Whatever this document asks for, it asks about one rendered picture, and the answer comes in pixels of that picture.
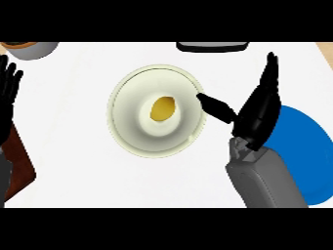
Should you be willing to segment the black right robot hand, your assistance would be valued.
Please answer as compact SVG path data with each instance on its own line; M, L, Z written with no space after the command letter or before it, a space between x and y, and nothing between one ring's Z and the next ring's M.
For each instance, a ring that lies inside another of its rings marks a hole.
M266 63L249 98L238 110L198 93L195 98L203 111L226 124L232 123L232 136L246 141L246 147L257 150L265 144L278 120L281 101L278 96L278 57L266 55Z

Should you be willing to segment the blue bowl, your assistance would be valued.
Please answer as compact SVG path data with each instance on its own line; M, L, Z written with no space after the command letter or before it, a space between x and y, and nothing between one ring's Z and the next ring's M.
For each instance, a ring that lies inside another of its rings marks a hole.
M333 196L333 142L318 123L282 105L263 145L284 160L306 204L322 203Z

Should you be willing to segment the yellow lemon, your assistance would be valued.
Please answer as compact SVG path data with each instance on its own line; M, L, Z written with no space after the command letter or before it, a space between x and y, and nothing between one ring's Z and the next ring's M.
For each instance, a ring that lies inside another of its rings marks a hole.
M172 97L160 97L153 103L150 118L154 121L165 121L170 118L175 110L173 98Z

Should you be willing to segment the cream white plate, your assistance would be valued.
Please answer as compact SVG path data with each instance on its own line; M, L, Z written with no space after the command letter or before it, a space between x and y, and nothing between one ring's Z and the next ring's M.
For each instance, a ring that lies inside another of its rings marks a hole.
M204 112L201 87L178 67L153 64L119 81L107 101L107 127L117 144L141 157L181 152L195 140Z

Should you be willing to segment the grey pot with brown rim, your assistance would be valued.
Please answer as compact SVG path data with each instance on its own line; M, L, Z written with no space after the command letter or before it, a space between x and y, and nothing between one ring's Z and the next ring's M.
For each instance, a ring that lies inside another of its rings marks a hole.
M57 42L23 42L11 44L1 42L7 52L23 61L36 60L45 57L57 47Z

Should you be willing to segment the dark brown wooden board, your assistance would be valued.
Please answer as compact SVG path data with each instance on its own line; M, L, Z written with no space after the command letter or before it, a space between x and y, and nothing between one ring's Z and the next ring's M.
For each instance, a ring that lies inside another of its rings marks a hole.
M13 164L10 186L4 194L4 200L8 200L29 185L35 178L33 165L25 150L16 127L10 128L8 139L1 145L1 149L5 159Z

